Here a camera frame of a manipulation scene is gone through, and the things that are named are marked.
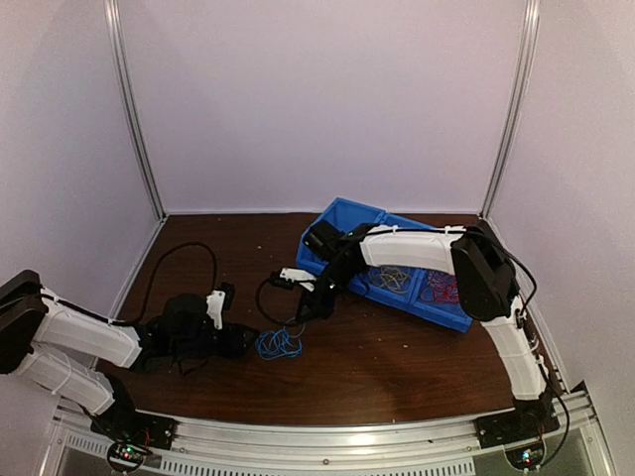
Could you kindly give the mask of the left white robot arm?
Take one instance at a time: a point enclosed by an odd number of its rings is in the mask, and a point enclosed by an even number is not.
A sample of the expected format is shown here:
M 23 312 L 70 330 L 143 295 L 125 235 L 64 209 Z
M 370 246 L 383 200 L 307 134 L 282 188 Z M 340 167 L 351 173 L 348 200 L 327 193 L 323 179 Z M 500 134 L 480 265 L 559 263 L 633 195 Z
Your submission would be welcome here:
M 60 298 L 25 270 L 1 287 L 1 372 L 30 379 L 78 404 L 113 440 L 134 441 L 150 433 L 114 376 L 77 362 L 68 350 L 147 373 L 164 361 L 243 357 L 260 333 L 223 319 L 234 287 L 223 284 L 202 297 L 180 294 L 147 323 L 116 320 Z

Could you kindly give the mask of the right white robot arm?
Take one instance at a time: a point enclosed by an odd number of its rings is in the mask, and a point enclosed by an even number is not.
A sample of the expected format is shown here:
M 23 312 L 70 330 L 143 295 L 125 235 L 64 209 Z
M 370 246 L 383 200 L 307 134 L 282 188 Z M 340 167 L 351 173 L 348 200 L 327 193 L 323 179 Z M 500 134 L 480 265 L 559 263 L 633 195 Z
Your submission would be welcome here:
M 546 422 L 554 392 L 537 337 L 527 327 L 529 302 L 521 297 L 516 279 L 522 264 L 484 225 L 421 229 L 363 223 L 342 232 L 321 220 L 304 242 L 325 267 L 301 282 L 296 322 L 329 318 L 336 297 L 370 268 L 419 268 L 452 275 L 460 307 L 487 331 L 507 371 L 515 409 L 509 429 L 526 438 Z

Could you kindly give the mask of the blue bin middle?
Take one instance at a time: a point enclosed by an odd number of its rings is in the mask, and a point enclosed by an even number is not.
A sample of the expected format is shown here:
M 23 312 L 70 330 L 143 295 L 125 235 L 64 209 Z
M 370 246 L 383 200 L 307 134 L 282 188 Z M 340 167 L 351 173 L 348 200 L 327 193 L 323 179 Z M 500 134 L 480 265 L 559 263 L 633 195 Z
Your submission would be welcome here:
M 429 226 L 412 219 L 385 212 L 378 223 L 401 228 L 428 229 Z M 375 300 L 389 307 L 407 310 L 419 272 L 415 268 L 383 266 L 369 268 L 357 275 L 349 289 L 364 298 Z

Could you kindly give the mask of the blue bin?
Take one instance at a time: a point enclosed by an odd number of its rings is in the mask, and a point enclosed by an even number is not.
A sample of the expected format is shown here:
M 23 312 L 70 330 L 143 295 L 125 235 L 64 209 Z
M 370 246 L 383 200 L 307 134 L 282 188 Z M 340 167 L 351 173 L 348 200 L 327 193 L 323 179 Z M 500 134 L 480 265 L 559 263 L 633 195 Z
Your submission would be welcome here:
M 414 315 L 460 333 L 472 324 L 459 305 L 455 276 L 444 272 L 419 271 L 410 307 Z
M 428 229 L 429 226 L 412 219 L 385 212 L 378 223 L 401 228 Z M 357 275 L 349 289 L 364 298 L 375 300 L 389 307 L 407 310 L 419 272 L 415 268 L 383 266 L 369 268 Z
M 384 214 L 381 208 L 336 198 L 302 235 L 297 267 L 318 276 L 326 266 L 322 259 L 324 248 L 332 247 L 340 235 L 360 224 L 378 223 Z

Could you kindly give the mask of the blue bin far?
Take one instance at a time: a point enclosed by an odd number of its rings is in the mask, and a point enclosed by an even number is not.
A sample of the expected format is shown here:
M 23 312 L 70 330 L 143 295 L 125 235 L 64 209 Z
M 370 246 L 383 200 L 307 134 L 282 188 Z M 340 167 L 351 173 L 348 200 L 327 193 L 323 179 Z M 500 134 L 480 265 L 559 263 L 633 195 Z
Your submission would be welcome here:
M 340 235 L 360 224 L 378 223 L 384 214 L 381 208 L 336 198 L 302 235 L 297 267 L 318 276 L 326 266 L 322 259 L 324 248 L 332 247 Z

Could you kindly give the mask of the blue bin near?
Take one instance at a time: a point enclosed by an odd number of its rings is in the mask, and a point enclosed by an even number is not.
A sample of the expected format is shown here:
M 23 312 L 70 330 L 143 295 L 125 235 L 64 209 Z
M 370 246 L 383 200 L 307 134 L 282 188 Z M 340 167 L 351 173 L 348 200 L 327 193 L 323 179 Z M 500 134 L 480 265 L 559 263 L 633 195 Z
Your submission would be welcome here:
M 459 305 L 455 276 L 444 272 L 419 271 L 410 307 L 414 315 L 460 333 L 472 324 Z

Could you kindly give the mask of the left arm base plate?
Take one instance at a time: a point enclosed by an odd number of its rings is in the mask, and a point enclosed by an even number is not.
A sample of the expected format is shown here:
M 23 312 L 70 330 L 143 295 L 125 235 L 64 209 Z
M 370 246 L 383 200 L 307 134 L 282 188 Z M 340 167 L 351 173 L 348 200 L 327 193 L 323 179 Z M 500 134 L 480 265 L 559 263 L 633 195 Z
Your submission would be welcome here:
M 90 430 L 117 443 L 142 449 L 172 448 L 177 422 L 170 417 L 134 412 L 132 418 L 123 416 L 93 416 L 88 414 Z

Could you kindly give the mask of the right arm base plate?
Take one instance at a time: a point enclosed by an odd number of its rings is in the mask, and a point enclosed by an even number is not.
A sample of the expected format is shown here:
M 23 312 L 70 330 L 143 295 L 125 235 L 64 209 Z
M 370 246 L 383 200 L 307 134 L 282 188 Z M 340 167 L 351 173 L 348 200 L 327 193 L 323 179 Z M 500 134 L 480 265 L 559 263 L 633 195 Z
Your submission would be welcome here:
M 560 428 L 556 416 L 548 415 L 545 419 L 538 420 L 535 416 L 522 416 L 517 411 L 480 416 L 474 425 L 480 447 L 483 449 L 535 440 Z

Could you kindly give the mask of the right aluminium frame post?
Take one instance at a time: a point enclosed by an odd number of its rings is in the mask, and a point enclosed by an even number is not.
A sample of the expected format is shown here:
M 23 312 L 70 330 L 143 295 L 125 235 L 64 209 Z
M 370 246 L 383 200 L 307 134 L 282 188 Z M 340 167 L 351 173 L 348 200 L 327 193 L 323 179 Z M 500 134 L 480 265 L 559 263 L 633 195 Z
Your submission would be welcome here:
M 514 78 L 496 158 L 479 216 L 487 219 L 493 210 L 497 194 L 502 185 L 505 169 L 511 155 L 515 135 L 520 121 L 522 106 L 535 59 L 540 30 L 541 1 L 528 0 L 520 32 Z

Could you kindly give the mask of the aluminium frame post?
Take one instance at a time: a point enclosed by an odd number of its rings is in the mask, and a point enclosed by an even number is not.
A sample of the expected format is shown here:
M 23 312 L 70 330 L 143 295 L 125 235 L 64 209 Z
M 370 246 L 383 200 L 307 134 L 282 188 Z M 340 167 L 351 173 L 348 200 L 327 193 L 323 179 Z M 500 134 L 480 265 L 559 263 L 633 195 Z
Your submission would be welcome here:
M 158 185 L 150 164 L 140 115 L 135 100 L 133 82 L 126 55 L 119 2 L 116 0 L 105 0 L 103 4 L 105 24 L 111 45 L 115 74 L 133 152 L 153 214 L 158 221 L 162 221 L 167 217 L 167 214 L 160 198 Z
M 520 121 L 522 106 L 535 59 L 540 30 L 541 1 L 528 0 L 520 32 L 514 78 L 496 158 L 479 216 L 487 219 L 493 210 L 497 194 L 502 185 L 505 169 L 511 155 L 515 135 Z

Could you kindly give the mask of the front aluminium rail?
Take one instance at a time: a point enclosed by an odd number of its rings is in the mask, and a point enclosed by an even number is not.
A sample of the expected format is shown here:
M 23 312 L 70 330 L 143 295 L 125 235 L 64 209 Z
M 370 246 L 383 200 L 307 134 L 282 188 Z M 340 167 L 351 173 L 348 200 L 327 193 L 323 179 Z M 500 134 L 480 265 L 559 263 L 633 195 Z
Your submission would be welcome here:
M 619 475 L 591 397 L 562 397 L 571 418 L 554 402 L 562 427 L 542 436 L 553 458 L 540 471 L 517 470 L 511 456 L 527 439 L 483 446 L 479 417 L 505 411 L 416 422 L 353 426 L 231 423 L 170 416 L 176 421 L 171 449 L 153 454 L 130 475 Z M 105 456 L 111 441 L 90 431 L 90 420 L 61 400 L 36 475 L 115 475 Z

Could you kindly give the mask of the left aluminium frame post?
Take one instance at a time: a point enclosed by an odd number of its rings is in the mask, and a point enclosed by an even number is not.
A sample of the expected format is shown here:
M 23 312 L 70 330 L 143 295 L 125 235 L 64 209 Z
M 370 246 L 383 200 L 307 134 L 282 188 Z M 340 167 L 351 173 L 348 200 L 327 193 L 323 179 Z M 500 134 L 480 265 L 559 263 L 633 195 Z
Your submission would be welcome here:
M 158 221 L 162 221 L 167 217 L 167 214 L 160 198 L 158 185 L 150 164 L 140 115 L 135 100 L 133 82 L 126 55 L 119 2 L 116 0 L 105 0 L 103 4 L 105 24 L 111 45 L 115 74 L 133 152 L 153 214 Z

